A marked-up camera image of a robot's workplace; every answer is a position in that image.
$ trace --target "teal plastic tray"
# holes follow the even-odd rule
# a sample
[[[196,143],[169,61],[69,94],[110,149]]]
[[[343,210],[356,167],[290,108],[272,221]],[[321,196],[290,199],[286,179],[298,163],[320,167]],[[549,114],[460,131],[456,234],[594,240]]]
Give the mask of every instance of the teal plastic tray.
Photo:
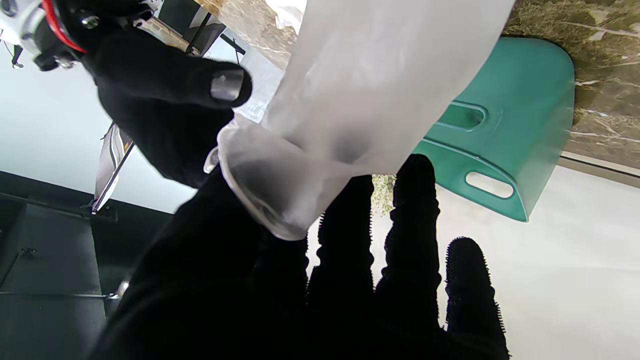
[[[573,62],[560,47],[501,38],[415,152],[429,157],[444,188],[526,222],[566,145],[574,83]],[[497,195],[500,186],[472,180],[483,177],[508,191]]]

